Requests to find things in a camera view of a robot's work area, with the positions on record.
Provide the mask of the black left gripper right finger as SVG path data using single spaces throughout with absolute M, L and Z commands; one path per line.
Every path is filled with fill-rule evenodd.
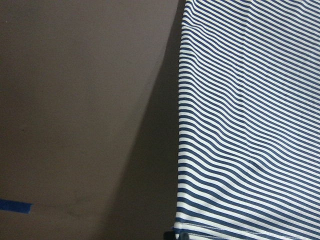
M 187 232 L 181 232 L 178 240 L 190 240 L 190 235 Z

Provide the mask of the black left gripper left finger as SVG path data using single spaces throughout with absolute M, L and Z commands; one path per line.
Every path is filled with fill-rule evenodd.
M 175 232 L 174 231 L 166 231 L 163 233 L 164 240 L 175 240 Z

